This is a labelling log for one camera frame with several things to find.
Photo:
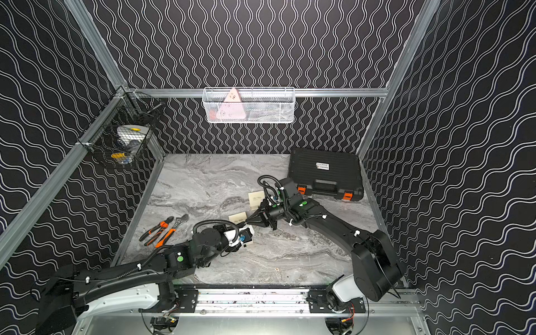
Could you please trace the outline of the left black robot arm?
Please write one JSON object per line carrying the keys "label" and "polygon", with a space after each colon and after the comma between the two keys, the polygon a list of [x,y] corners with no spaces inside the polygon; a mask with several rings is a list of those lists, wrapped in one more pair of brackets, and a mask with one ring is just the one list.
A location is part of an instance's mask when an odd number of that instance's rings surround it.
{"label": "left black robot arm", "polygon": [[252,241],[253,227],[225,220],[202,221],[193,227],[191,240],[163,245],[137,262],[101,270],[60,267],[48,280],[39,298],[36,334],[55,334],[77,322],[91,302],[114,293],[154,284],[162,289],[155,310],[174,304],[173,280],[209,267],[224,252],[233,253]]}

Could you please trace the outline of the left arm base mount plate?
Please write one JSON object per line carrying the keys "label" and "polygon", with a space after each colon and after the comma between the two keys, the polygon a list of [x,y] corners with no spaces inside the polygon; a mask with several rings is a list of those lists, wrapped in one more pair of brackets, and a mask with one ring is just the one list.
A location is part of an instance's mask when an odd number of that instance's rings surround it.
{"label": "left arm base mount plate", "polygon": [[175,290],[158,295],[155,305],[140,308],[144,314],[193,313],[198,303],[199,292],[195,289]]}

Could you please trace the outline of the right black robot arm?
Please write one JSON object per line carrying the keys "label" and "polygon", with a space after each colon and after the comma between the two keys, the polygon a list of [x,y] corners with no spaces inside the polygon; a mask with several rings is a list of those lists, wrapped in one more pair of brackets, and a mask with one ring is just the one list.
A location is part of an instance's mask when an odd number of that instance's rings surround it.
{"label": "right black robot arm", "polygon": [[354,283],[373,302],[380,301],[401,280],[398,257],[383,231],[371,233],[347,223],[301,194],[290,178],[278,180],[264,174],[257,183],[265,199],[245,223],[276,230],[278,223],[285,221],[324,235],[350,256]]}

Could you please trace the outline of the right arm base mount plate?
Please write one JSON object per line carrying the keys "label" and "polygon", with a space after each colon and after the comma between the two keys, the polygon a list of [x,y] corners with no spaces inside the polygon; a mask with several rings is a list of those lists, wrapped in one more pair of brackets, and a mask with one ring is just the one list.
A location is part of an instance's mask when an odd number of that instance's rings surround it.
{"label": "right arm base mount plate", "polygon": [[327,290],[310,290],[306,302],[312,314],[365,314],[367,312],[361,297],[343,302]]}

